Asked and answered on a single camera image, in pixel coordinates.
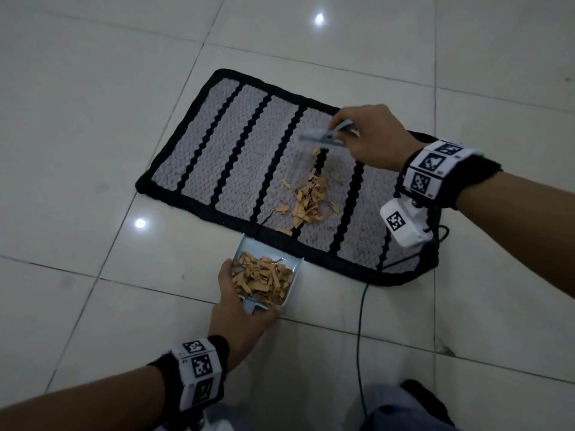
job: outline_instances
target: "gray woven stripe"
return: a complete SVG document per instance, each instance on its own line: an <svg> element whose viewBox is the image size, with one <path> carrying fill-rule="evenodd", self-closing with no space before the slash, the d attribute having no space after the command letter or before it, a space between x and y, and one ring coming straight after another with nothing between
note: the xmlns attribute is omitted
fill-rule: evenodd
<svg viewBox="0 0 575 431"><path fill-rule="evenodd" d="M229 155L236 146L244 127L255 109L267 95L261 89L244 86L222 116L205 150L190 174L182 194L209 204L220 174L226 167Z"/></svg>
<svg viewBox="0 0 575 431"><path fill-rule="evenodd" d="M226 180L216 209L249 220L269 163L274 157L297 106L273 97L263 110Z"/></svg>
<svg viewBox="0 0 575 431"><path fill-rule="evenodd" d="M396 178L395 172L370 166L363 168L361 189L338 252L339 257L366 268L377 267L387 232L379 209L393 198Z"/></svg>
<svg viewBox="0 0 575 431"><path fill-rule="evenodd" d="M384 261L384 266L390 263L394 263L398 260L405 259L406 257L419 253L420 251L421 245L413 246L412 248L404 248L399 246L397 241L392 238L392 241L389 243L388 258ZM419 256L415 256L413 259L409 259L394 266L385 268L383 272L398 274L401 272L413 271L419 263L419 259Z"/></svg>
<svg viewBox="0 0 575 431"><path fill-rule="evenodd" d="M329 246L334 241L334 236L341 223L341 215L347 200L354 167L355 160L349 155L346 148L335 147L329 150L321 174L327 178L328 200L337 205L339 214L336 214L328 205L323 203L321 213L330 213L330 215L321 222L315 222L312 226L303 224L298 238L300 242L322 251L329 251ZM336 174L341 181L335 180Z"/></svg>
<svg viewBox="0 0 575 431"><path fill-rule="evenodd" d="M152 180L156 184L172 191L177 189L178 182L194 156L194 151L198 148L221 106L224 105L238 85L236 80L224 79L210 89L197 116L188 125L174 151L154 173Z"/></svg>
<svg viewBox="0 0 575 431"><path fill-rule="evenodd" d="M258 215L258 222L260 224L280 204L287 204L290 208L293 208L295 205L296 197L294 191L307 182L309 173L316 162L315 157L311 154L312 148L310 148L310 145L301 143L297 139L299 134L306 129L325 127L327 125L326 120L329 121L329 116L318 110L308 108L304 112L290 141L287 143L284 155L279 161L270 187L263 199L262 209ZM291 190L282 184L281 180L284 178L291 184ZM292 220L293 218L289 212L285 214L277 213L267 220L266 227L291 230L293 227Z"/></svg>

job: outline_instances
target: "white tile floor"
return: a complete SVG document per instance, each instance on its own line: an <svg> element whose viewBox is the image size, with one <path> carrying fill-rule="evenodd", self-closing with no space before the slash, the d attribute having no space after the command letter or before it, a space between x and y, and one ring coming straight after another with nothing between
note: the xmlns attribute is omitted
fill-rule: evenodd
<svg viewBox="0 0 575 431"><path fill-rule="evenodd" d="M239 234L133 185L215 69L385 102L575 191L573 0L0 3L0 405L205 333ZM575 301L457 212L442 222L435 273L368 291L364 383L417 378L464 429L573 429ZM305 264L300 285L228 400L258 429L357 429L361 284Z"/></svg>

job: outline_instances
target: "black rug border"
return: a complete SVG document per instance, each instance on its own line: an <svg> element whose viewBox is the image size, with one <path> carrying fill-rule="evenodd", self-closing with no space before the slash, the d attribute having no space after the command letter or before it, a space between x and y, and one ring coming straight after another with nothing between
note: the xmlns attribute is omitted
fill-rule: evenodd
<svg viewBox="0 0 575 431"><path fill-rule="evenodd" d="M272 230L266 226L249 222L245 219L235 218L210 207L207 204L201 203L193 198L189 198L182 194L174 193L168 189L158 186L153 180L152 176L158 170L158 167L171 155L174 151L176 144L182 138L187 130L189 123L196 117L198 111L208 97L208 93L212 87L223 79L232 79L241 83L261 89L264 92L271 93L277 97L288 101L298 106L305 106L319 110L320 112L329 115L335 115L339 108L329 106L319 101L306 98L305 96L297 95L288 92L280 87L274 86L263 82L260 79L243 74L231 69L218 69L212 74L212 77L201 88L198 96L192 102L188 109L186 116L174 131L167 144L164 145L158 155L152 160L149 169L138 179L136 182L136 190L142 195L148 195L151 198L162 201L172 207L187 210L188 212L196 215L200 219L215 224L223 225L235 231L245 233L248 237L255 238L260 242L267 245L274 246L282 251L290 253L296 257L303 257L306 261L312 262L319 266L325 267L335 271L341 275L345 275L352 279L369 283L374 286L400 286L419 277L421 274L435 268L439 264L439 240L438 240L438 225L441 218L440 210L429 210L427 223L434 233L434 239L425 243L419 252L420 261L413 271L402 272L400 274L390 274L387 272L379 272L375 269L366 268L361 265L352 263L351 261L344 260L337 256L331 256L327 252L312 248L279 231ZM435 137L425 133L411 133L422 142L434 142ZM383 269L390 264L384 263Z"/></svg>

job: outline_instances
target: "hand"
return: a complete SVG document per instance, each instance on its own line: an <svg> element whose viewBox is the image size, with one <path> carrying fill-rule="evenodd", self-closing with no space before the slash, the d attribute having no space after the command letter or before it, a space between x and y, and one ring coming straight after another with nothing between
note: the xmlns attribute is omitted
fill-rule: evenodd
<svg viewBox="0 0 575 431"><path fill-rule="evenodd" d="M254 314L244 311L232 282L232 260L224 261L217 276L220 302L212 308L209 336L224 337L229 344L228 372L240 364L255 347L263 332L279 317L279 306L268 311L256 308Z"/></svg>
<svg viewBox="0 0 575 431"><path fill-rule="evenodd" d="M359 136L341 130L334 135L342 140L352 157L374 168L401 172L406 160L426 146L413 137L385 104L342 108L329 122L328 130L351 119Z"/></svg>

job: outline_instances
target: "wristband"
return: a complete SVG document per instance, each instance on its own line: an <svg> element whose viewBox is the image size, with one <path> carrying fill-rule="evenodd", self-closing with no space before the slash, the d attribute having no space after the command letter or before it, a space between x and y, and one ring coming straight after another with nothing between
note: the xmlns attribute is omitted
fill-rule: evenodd
<svg viewBox="0 0 575 431"><path fill-rule="evenodd" d="M463 189L501 170L499 163L485 159L479 150L442 139L406 161L401 192L424 207L457 210L456 201Z"/></svg>
<svg viewBox="0 0 575 431"><path fill-rule="evenodd" d="M148 365L162 372L165 404L158 425L185 429L202 419L205 407L224 397L229 345L221 336L179 344Z"/></svg>

